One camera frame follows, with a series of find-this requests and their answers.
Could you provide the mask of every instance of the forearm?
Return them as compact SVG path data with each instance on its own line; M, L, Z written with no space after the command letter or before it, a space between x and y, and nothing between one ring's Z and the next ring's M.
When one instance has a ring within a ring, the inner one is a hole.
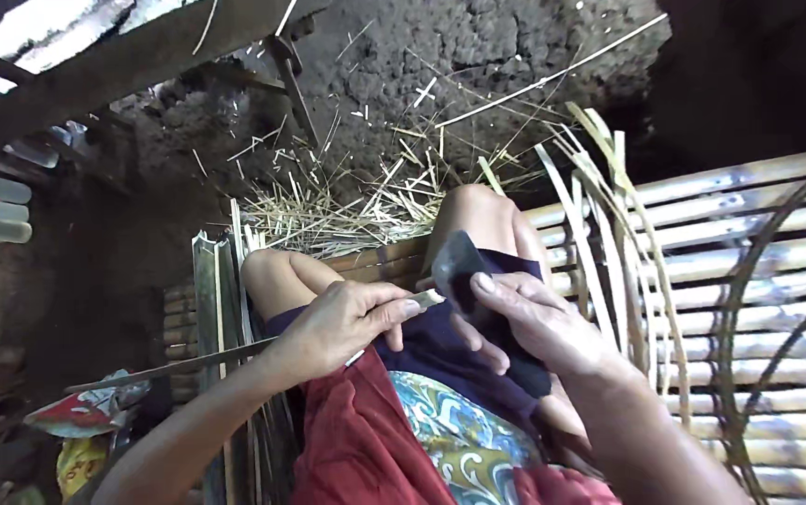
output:
M294 385L272 354L267 349L141 439L101 483L94 504L178 502L223 442L266 400Z
M603 474L625 504L742 504L748 498L710 454L672 419L629 363L564 376Z

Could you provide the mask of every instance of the right hand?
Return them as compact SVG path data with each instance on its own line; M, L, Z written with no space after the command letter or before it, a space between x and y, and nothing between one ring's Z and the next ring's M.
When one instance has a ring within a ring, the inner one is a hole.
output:
M490 277L476 273L471 278L471 289L479 303L506 316L521 347L554 374L595 373L603 359L612 354L596 326L531 274L515 272ZM506 373L509 357L505 352L459 314L453 314L451 323L471 350L487 357L494 372Z

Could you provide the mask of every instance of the left hand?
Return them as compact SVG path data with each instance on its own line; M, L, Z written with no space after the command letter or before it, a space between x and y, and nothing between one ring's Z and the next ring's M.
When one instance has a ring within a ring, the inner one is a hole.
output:
M300 384L335 371L382 332L391 350L402 350L400 325L425 311L404 299L411 294L386 282L333 282L267 351Z

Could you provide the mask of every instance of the red cloth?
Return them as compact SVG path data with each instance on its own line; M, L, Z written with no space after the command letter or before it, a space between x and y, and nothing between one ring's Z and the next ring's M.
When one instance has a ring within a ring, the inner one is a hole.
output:
M305 448L291 502L456 505L413 435L372 346L349 368L302 385ZM523 505L619 503L606 484L574 470L515 469Z

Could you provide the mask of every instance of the hand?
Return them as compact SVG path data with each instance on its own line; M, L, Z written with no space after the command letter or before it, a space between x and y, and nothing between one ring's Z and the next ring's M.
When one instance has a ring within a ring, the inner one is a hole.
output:
M386 282L333 282L267 350L286 361L295 384L335 371L382 332L391 350L402 350L400 324L424 312L403 299L411 294Z
M512 334L521 347L554 374L592 373L611 354L596 326L531 274L504 273L491 278L476 273L471 278L471 289L479 303L509 319ZM505 352L459 314L453 314L451 324L471 350L487 357L494 372L506 373L509 357Z

